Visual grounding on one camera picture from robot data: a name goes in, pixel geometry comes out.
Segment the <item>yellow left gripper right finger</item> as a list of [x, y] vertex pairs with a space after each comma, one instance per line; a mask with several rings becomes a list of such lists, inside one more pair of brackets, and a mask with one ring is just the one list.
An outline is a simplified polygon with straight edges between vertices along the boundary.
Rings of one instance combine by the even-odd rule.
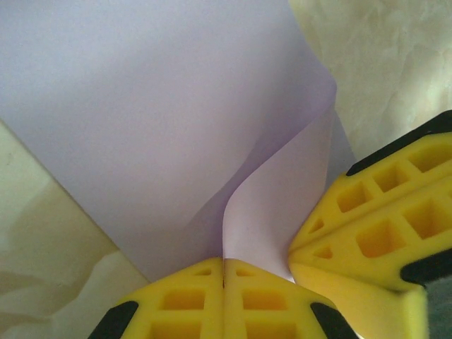
[[356, 338], [331, 300], [237, 259], [225, 261], [225, 338]]

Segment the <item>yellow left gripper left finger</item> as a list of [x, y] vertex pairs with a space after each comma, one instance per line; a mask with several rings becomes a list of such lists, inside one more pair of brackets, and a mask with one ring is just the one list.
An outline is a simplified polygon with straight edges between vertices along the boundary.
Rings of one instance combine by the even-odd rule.
[[221, 338], [222, 293], [222, 259], [206, 259], [122, 297], [89, 337]]

